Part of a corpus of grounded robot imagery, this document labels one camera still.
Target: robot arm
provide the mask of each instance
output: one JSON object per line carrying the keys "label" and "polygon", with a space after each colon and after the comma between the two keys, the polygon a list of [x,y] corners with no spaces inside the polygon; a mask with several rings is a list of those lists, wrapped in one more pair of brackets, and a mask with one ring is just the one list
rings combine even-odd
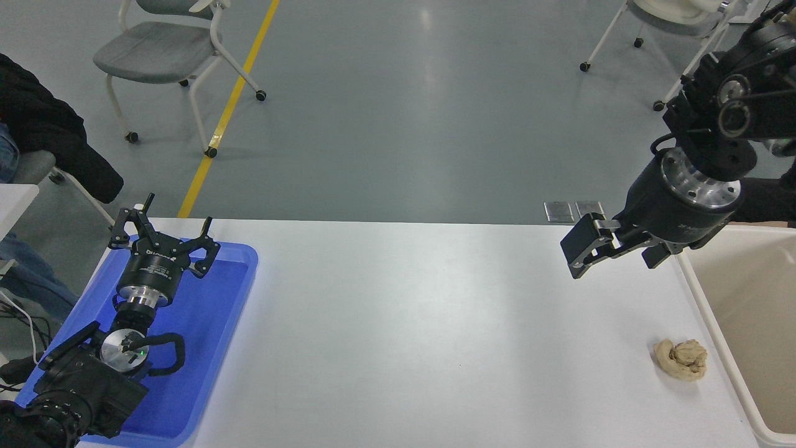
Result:
{"label": "robot arm", "polygon": [[[185,362],[185,342],[177,333],[147,334],[156,311],[171,304],[182,273],[202,278],[210,270],[220,245],[207,235],[211,218],[201,235],[182,241],[156,231],[146,212],[122,209],[108,247],[129,249],[130,260],[116,286],[116,315],[108,331],[100,323],[89,325],[54,348],[39,363],[44,375],[27,407],[0,401],[0,448],[73,448],[84,434],[115,437],[148,390],[146,376],[171,375]],[[139,238],[130,244],[124,224],[132,222]],[[205,249],[194,263],[189,255]],[[155,345],[174,344],[173,365],[153,367],[147,360]]]}
{"label": "robot arm", "polygon": [[[768,10],[728,52],[705,55],[666,107],[671,133],[653,143],[624,210],[587,214],[561,241],[573,278],[642,247],[655,268],[724,227],[757,162],[749,140],[796,137],[796,0]],[[676,147],[657,149],[672,138]]]}

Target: gray chair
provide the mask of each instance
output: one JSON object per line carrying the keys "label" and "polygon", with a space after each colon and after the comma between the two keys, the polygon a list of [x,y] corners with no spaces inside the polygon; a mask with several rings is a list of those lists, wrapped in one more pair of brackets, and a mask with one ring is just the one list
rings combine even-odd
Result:
{"label": "gray chair", "polygon": [[[208,157],[215,157],[217,149],[210,145],[202,123],[194,93],[202,81],[222,60],[226,60],[254,89],[257,100],[265,101],[266,94],[242,67],[232,58],[220,42],[218,35],[222,11],[228,2],[197,2],[197,0],[136,0],[143,10],[151,14],[182,15],[210,21],[210,27],[178,25],[168,22],[143,22],[127,28],[127,10],[131,0],[124,0],[119,10],[122,34],[108,42],[94,55],[94,64],[106,75],[107,93],[122,128],[124,139],[135,143],[139,139],[130,130],[113,91],[113,78],[123,78],[146,84],[179,83],[189,85],[193,116],[202,140],[201,149]],[[212,3],[200,10],[201,3]],[[213,59],[198,76],[194,73],[209,59]]]}
{"label": "gray chair", "polygon": [[41,181],[49,177],[56,184],[62,184],[64,181],[69,181],[77,190],[85,196],[89,203],[99,211],[102,218],[111,226],[114,224],[114,219],[110,214],[94,199],[80,183],[71,175],[64,173],[55,166],[55,155],[48,151],[33,151],[23,152],[19,155],[19,164],[17,165],[17,172],[11,183],[28,183],[37,185]]}
{"label": "gray chair", "polygon": [[[715,42],[714,51],[719,47],[729,28],[729,20],[735,14],[736,3],[738,3],[738,0],[683,0],[680,2],[672,2],[670,0],[624,0],[622,6],[619,7],[619,11],[614,16],[614,20],[611,21],[594,51],[591,52],[591,56],[580,64],[580,71],[589,71],[591,62],[597,56],[600,48],[602,48],[608,34],[611,33],[622,14],[629,11],[641,21],[641,27],[638,29],[637,37],[633,42],[635,48],[640,48],[644,44],[642,31],[645,26],[652,26],[666,33],[701,38],[700,48],[683,71],[682,78],[691,73],[694,66],[707,53],[711,44]],[[666,101],[677,93],[680,85],[680,78],[678,78],[663,100],[657,100],[653,103],[653,110],[656,112],[662,111]]]}

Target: chair backrest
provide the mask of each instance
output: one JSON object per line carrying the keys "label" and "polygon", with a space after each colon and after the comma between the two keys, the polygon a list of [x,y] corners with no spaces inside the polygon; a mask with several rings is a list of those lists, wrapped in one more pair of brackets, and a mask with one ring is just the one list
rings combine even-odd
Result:
{"label": "chair backrest", "polygon": [[188,9],[196,3],[196,0],[135,0],[142,10],[150,14],[168,14],[189,16],[196,18],[213,19],[213,12],[210,8],[204,8],[198,13],[191,13]]}

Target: white chair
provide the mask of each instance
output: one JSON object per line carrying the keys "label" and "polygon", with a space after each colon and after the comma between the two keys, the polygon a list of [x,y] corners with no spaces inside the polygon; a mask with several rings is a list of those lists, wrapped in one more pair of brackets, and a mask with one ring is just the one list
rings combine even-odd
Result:
{"label": "white chair", "polygon": [[[188,79],[196,78],[190,89],[193,116],[202,141],[202,151],[215,157],[217,149],[209,146],[205,126],[202,123],[196,92],[199,85],[222,59],[226,60],[254,89],[257,100],[265,101],[266,94],[243,68],[232,58],[219,38],[219,25],[224,8],[230,0],[136,0],[143,10],[151,14],[183,15],[210,21],[210,27],[178,25],[168,22],[143,22],[127,28],[127,10],[131,0],[123,0],[119,9],[119,26],[122,34],[108,42],[94,55],[94,64],[107,73],[107,93],[124,139],[135,143],[139,139],[130,130],[122,114],[119,101],[113,91],[113,78],[146,84],[179,83],[189,85]],[[194,73],[209,59],[213,59],[198,76]]]}
{"label": "white chair", "polygon": [[[625,0],[594,51],[591,52],[591,56],[580,64],[580,70],[582,72],[589,71],[591,62],[597,56],[597,52],[605,43],[619,17],[625,11],[630,11],[642,22],[633,43],[636,48],[640,48],[644,44],[642,31],[645,26],[652,26],[667,33],[701,38],[699,51],[683,71],[682,78],[691,72],[713,42],[715,42],[714,51],[719,47],[729,28],[729,20],[734,14],[736,3],[737,0]],[[678,79],[663,100],[654,102],[653,110],[662,111],[666,101],[675,95],[680,85],[681,81]]]}

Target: white bin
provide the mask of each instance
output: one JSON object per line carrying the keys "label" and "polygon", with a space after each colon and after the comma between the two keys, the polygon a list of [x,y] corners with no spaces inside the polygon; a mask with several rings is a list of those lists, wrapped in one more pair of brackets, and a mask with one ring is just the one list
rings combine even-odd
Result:
{"label": "white bin", "polygon": [[760,446],[796,447],[796,230],[728,226],[679,261]]}

